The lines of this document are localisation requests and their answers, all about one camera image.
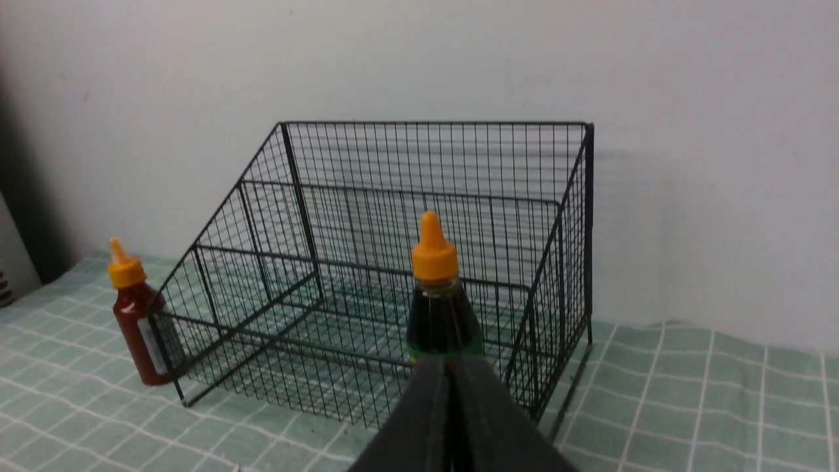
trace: wire basket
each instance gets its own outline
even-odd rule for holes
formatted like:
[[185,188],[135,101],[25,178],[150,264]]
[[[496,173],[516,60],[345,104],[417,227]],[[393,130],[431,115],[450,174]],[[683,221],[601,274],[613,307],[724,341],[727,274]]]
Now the wire basket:
[[[180,398],[380,425],[411,372],[410,255],[433,210],[485,358],[538,421],[587,328],[591,346],[593,143],[589,123],[279,123],[150,313]],[[186,400],[183,376],[207,387]]]

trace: bottle neck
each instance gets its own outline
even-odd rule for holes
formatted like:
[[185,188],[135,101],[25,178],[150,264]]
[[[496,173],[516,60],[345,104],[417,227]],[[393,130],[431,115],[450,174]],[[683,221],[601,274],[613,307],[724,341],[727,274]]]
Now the bottle neck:
[[417,288],[433,296],[437,294],[447,293],[452,290],[460,289],[461,280],[458,277],[455,277],[453,279],[446,279],[443,281],[417,280]]

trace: white label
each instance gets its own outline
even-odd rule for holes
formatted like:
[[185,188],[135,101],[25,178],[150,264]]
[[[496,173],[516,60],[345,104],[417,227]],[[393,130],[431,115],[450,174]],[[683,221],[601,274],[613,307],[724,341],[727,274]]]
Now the white label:
[[148,318],[140,318],[137,320],[137,326],[140,327],[140,333],[143,335],[143,341],[146,343],[146,349],[149,352],[149,357],[152,358],[154,370],[158,375],[163,375],[167,371],[166,362],[163,360],[163,355],[160,353],[157,342],[154,340],[154,331]]

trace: basket frame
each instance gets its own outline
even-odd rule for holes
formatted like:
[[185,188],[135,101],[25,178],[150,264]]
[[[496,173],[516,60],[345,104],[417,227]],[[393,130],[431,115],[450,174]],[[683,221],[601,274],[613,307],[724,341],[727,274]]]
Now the basket frame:
[[[190,245],[189,249],[184,253],[184,255],[179,260],[178,264],[175,268],[171,271],[169,276],[165,279],[164,284],[161,286],[160,291],[158,292],[159,297],[164,296],[164,288],[169,284],[169,282],[175,276],[175,272],[178,268],[185,263],[185,260],[190,254],[196,254],[195,260],[197,261],[199,267],[199,272],[201,273],[201,283],[204,286],[209,286],[209,282],[205,277],[205,270],[201,267],[201,258],[197,257],[198,251],[202,249],[201,244],[201,236],[208,230],[211,226],[212,222],[216,219],[219,213],[224,208],[225,204],[234,196],[237,192],[242,192],[242,182],[245,181],[248,171],[252,168],[254,162],[257,161],[258,157],[260,156],[260,152],[268,145],[269,140],[272,137],[277,135],[279,131],[283,138],[283,146],[285,148],[286,160],[288,162],[289,170],[290,170],[290,178],[291,178],[291,186],[294,189],[295,200],[298,210],[300,211],[300,219],[302,222],[304,237],[305,237],[305,245],[308,251],[308,254],[304,257],[300,257],[300,261],[304,263],[311,263],[312,271],[306,277],[300,279],[288,289],[280,292],[277,296],[271,299],[267,304],[262,306],[260,309],[245,317],[238,325],[233,327],[225,327],[224,332],[222,331],[222,323],[216,315],[216,310],[212,308],[213,312],[213,319],[214,323],[208,323],[201,320],[196,320],[189,317],[183,317],[173,312],[169,312],[166,310],[155,311],[153,309],[149,310],[149,321],[154,333],[155,340],[158,343],[158,346],[163,354],[164,363],[166,366],[167,371],[172,375],[175,389],[178,392],[179,398],[182,400],[185,406],[192,406],[196,402],[198,402],[202,397],[204,397],[210,391],[216,389],[218,386],[225,384],[225,382],[229,381],[234,373],[241,369],[243,365],[253,359],[255,356],[259,355],[260,350],[256,350],[244,359],[238,361],[236,365],[234,365],[226,374],[218,377],[215,382],[211,385],[207,385],[206,388],[199,389],[199,391],[195,394],[190,393],[190,398],[186,398],[186,394],[184,389],[182,388],[180,379],[189,371],[190,367],[194,366],[196,363],[200,362],[201,359],[205,358],[207,355],[212,353],[215,349],[218,349],[219,346],[222,346],[225,342],[229,341],[233,336],[236,335],[248,335],[248,336],[261,336],[269,341],[272,345],[278,343],[288,343],[289,341],[294,344],[302,344],[303,348],[305,347],[305,343],[301,343],[300,340],[289,340],[285,337],[285,335],[294,327],[302,322],[308,313],[313,312],[318,308],[320,302],[316,303],[314,307],[312,307],[308,313],[304,313],[302,316],[297,318],[296,321],[290,323],[286,326],[282,331],[276,334],[271,333],[253,333],[249,332],[246,326],[253,322],[255,319],[260,317],[264,314],[267,310],[271,309],[272,306],[280,303],[282,300],[286,299],[287,297],[294,294],[294,292],[300,289],[304,284],[314,281],[317,290],[320,292],[320,296],[324,296],[324,287],[321,279],[320,269],[321,265],[330,265],[335,264],[335,261],[331,260],[324,260],[319,257],[318,255],[318,246],[315,241],[315,235],[312,231],[309,209],[305,205],[305,196],[304,196],[304,189],[307,187],[307,184],[304,184],[300,178],[300,169],[297,165],[296,158],[295,158],[295,150],[292,143],[292,138],[289,134],[289,126],[290,125],[321,125],[321,124],[343,124],[343,125],[452,125],[453,122],[435,122],[435,121],[424,121],[424,122],[355,122],[355,121],[294,121],[294,122],[279,122],[276,123],[274,128],[272,129],[271,133],[268,137],[263,141],[262,145],[260,146],[257,154],[248,162],[248,165],[245,168],[245,171],[237,178],[236,185],[231,188],[231,190],[227,193],[224,198],[223,203],[219,206],[219,208],[213,213],[213,216],[201,230],[199,235],[195,238],[193,243]],[[592,230],[593,230],[593,193],[594,193],[594,124],[593,123],[585,123],[585,122],[540,122],[540,121],[518,121],[518,122],[456,122],[454,124],[457,125],[513,125],[513,126],[579,126],[584,129],[584,137],[581,140],[580,147],[577,151],[577,156],[575,157],[573,168],[571,169],[570,179],[566,185],[565,191],[563,192],[562,198],[559,202],[554,202],[558,205],[558,210],[556,212],[556,216],[554,222],[550,226],[550,232],[545,244],[545,248],[543,250],[542,256],[539,260],[539,264],[535,271],[534,280],[530,283],[527,288],[527,296],[526,296],[526,304],[524,309],[524,315],[521,317],[519,321],[519,325],[516,329],[516,335],[513,341],[513,350],[511,353],[511,357],[505,368],[503,369],[503,376],[502,381],[504,384],[510,388],[511,383],[514,382],[514,375],[517,372],[517,368],[526,368],[530,369],[529,378],[532,383],[530,387],[532,392],[535,394],[535,398],[529,403],[529,405],[525,406],[525,413],[535,422],[538,422],[540,418],[545,413],[545,408],[547,407],[548,400],[550,399],[551,395],[554,392],[554,389],[557,383],[560,380],[563,372],[565,371],[565,367],[568,365],[568,361],[571,358],[571,353],[574,349],[578,346],[582,335],[587,333],[587,343],[585,349],[582,351],[582,356],[580,358],[580,364],[577,368],[577,372],[571,378],[571,385],[570,388],[563,400],[562,406],[557,414],[557,417],[553,423],[551,428],[550,436],[555,437],[559,430],[559,426],[564,419],[568,408],[571,404],[571,399],[576,392],[576,388],[579,385],[581,374],[586,368],[587,361],[591,354],[592,348],[592,332],[591,332],[591,315],[592,315],[592,274],[591,274],[591,260],[592,260]],[[562,346],[561,349],[561,356],[562,359],[558,359],[555,368],[552,372],[550,372],[549,377],[547,380],[541,382],[544,383],[540,385],[539,379],[540,375],[537,371],[538,365],[536,361],[529,362],[524,356],[527,353],[524,352],[522,348],[522,344],[525,343],[525,339],[529,342],[529,345],[533,347],[535,352],[535,346],[538,346],[538,339],[537,339],[537,313],[534,307],[535,298],[537,297],[536,291],[539,285],[539,281],[542,278],[543,273],[545,272],[545,267],[548,264],[549,258],[551,257],[550,249],[552,244],[563,244],[563,212],[568,208],[572,183],[573,179],[583,179],[582,185],[585,190],[585,198],[583,202],[582,208],[582,217],[584,223],[584,241],[583,241],[583,266],[582,266],[582,286],[583,286],[583,313],[582,313],[582,320],[581,323],[577,323],[574,328],[574,333],[568,333],[568,326],[566,323],[566,311],[565,311],[565,283],[560,284],[560,316],[559,316],[559,325],[560,325],[560,341],[565,344]],[[250,217],[247,218],[247,225],[248,231],[250,236],[256,240],[256,230],[254,228],[255,224]],[[560,248],[560,263],[562,263],[562,248]],[[367,269],[372,270],[383,270],[382,268],[370,268]],[[265,271],[266,269],[260,265],[260,271]],[[560,278],[562,277],[563,270],[560,270]],[[201,353],[196,356],[193,356],[189,359],[185,364],[181,365],[173,365],[173,359],[176,356],[173,355],[170,351],[172,350],[171,340],[164,338],[164,330],[161,329],[161,320],[165,319],[174,319],[181,322],[186,323],[204,323],[208,328],[216,328],[218,330],[218,339],[215,343],[207,346]],[[262,347],[262,350],[268,349],[268,343]],[[348,353],[342,352],[341,349],[327,349],[326,351],[331,351],[333,357],[330,359],[338,359],[340,355],[352,355],[355,357],[364,357],[362,354],[359,353]],[[410,364],[406,362],[398,362],[394,359],[383,359],[379,356],[368,356],[369,359],[367,361],[370,362],[382,362],[388,361],[393,364],[401,364],[405,368],[409,368]]]

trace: orange cap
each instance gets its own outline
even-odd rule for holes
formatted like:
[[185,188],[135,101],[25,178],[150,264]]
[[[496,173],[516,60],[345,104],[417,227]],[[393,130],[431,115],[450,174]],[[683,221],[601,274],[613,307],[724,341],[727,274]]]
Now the orange cap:
[[146,271],[140,260],[125,254],[117,238],[111,238],[111,259],[107,274],[114,288],[125,288],[146,280]]
[[423,213],[419,221],[419,243],[414,246],[414,277],[418,281],[447,281],[457,277],[457,251],[443,237],[440,219],[434,212]]

